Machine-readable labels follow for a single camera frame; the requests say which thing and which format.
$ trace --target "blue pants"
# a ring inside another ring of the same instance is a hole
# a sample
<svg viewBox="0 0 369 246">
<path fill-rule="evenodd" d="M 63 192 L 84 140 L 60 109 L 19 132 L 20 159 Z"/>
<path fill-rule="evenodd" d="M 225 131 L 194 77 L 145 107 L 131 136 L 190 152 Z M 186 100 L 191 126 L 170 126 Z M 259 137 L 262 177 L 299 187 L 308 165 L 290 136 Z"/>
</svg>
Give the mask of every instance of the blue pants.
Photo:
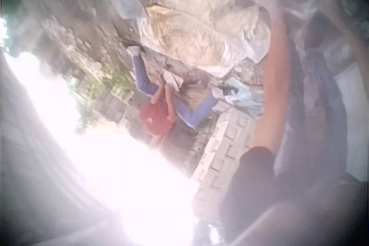
<svg viewBox="0 0 369 246">
<path fill-rule="evenodd" d="M 133 58 L 133 70 L 136 77 L 137 89 L 152 97 L 157 91 L 158 87 L 150 82 L 150 79 L 146 73 L 145 63 L 141 56 L 135 56 Z M 192 110 L 186 105 L 181 98 L 174 96 L 174 106 L 178 116 L 191 128 L 199 124 L 212 110 L 218 100 L 209 93 L 207 97 L 202 101 L 197 109 Z"/>
<path fill-rule="evenodd" d="M 308 151 L 308 133 L 304 110 L 304 75 L 295 43 L 289 42 L 291 84 L 285 133 L 276 158 L 275 173 L 298 171 L 310 180 L 323 175 L 346 172 L 347 114 L 342 94 L 334 76 L 327 67 L 323 54 L 307 51 L 304 62 L 318 84 L 320 101 L 326 117 L 325 139 L 322 153 L 311 157 Z"/>
</svg>

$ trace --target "concrete block wall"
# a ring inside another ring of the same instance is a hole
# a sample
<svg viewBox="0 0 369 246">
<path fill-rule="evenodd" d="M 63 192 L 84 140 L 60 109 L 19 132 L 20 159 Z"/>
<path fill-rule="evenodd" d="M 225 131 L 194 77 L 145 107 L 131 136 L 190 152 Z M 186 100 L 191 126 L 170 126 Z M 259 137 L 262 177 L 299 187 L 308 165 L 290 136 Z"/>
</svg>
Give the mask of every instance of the concrete block wall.
<svg viewBox="0 0 369 246">
<path fill-rule="evenodd" d="M 255 125 L 256 119 L 236 108 L 230 108 L 220 115 L 192 176 L 200 184 L 193 202 L 197 216 L 218 220 L 218 206 L 242 154 L 250 147 Z"/>
</svg>

